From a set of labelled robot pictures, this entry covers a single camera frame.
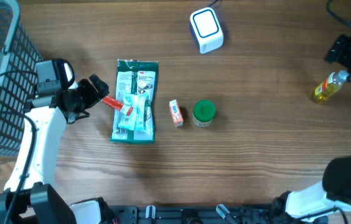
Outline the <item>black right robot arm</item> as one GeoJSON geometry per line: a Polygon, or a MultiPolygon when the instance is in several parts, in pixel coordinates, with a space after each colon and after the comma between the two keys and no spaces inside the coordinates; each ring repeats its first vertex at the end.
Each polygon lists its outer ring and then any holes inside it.
{"type": "MultiPolygon", "coordinates": [[[[312,99],[316,103],[325,102],[351,82],[351,37],[341,35],[325,59],[343,65],[345,70],[331,73],[314,89],[312,99]]],[[[333,159],[320,182],[275,198],[268,223],[327,223],[328,215],[335,212],[351,212],[351,156],[333,159]]]]}

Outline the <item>red white candy stick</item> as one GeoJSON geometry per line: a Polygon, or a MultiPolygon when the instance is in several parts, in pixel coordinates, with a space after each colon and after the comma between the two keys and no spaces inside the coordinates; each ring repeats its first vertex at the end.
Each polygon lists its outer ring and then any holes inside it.
{"type": "Polygon", "coordinates": [[[113,98],[110,95],[103,97],[101,99],[101,102],[112,107],[113,109],[119,111],[120,113],[122,113],[123,115],[126,115],[126,116],[129,116],[133,112],[132,106],[128,106],[128,105],[120,102],[116,98],[113,98]]]}

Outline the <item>yellow oil bottle silver cap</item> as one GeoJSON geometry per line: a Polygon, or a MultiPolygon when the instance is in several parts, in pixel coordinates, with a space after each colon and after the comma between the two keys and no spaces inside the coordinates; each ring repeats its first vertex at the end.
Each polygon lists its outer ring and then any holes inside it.
{"type": "Polygon", "coordinates": [[[312,92],[311,99],[313,102],[323,104],[334,93],[338,92],[343,84],[347,81],[349,73],[345,70],[331,73],[326,80],[319,84],[312,92]]]}

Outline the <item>green wipes packet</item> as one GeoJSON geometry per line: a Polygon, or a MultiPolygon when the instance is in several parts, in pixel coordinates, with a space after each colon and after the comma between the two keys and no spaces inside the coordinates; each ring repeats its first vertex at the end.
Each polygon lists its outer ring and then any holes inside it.
{"type": "Polygon", "coordinates": [[[156,95],[158,61],[118,60],[115,99],[133,108],[130,115],[114,113],[112,142],[155,142],[152,104],[156,95]]]}

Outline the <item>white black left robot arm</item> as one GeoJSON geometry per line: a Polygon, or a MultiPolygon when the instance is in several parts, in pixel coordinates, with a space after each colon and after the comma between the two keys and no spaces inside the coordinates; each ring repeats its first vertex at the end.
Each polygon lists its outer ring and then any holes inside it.
{"type": "Polygon", "coordinates": [[[103,200],[91,198],[68,205],[54,189],[56,160],[66,125],[89,117],[91,108],[108,95],[109,86],[92,74],[38,82],[22,112],[0,115],[25,121],[16,166],[0,193],[0,223],[115,223],[116,215],[103,200]]]}

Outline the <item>green lid jar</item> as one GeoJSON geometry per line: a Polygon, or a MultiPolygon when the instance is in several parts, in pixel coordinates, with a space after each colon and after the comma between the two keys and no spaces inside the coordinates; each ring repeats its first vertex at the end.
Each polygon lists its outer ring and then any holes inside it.
{"type": "Polygon", "coordinates": [[[195,104],[193,109],[193,122],[201,128],[210,126],[215,113],[215,105],[210,100],[200,100],[195,104]]]}

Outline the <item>orange white small box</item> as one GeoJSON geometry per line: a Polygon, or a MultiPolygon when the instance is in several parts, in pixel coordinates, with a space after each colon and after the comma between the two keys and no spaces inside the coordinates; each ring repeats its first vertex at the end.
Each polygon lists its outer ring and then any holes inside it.
{"type": "Polygon", "coordinates": [[[172,115],[172,120],[175,127],[181,127],[184,124],[184,119],[182,117],[182,113],[180,111],[178,101],[172,100],[169,102],[169,109],[172,115]]]}

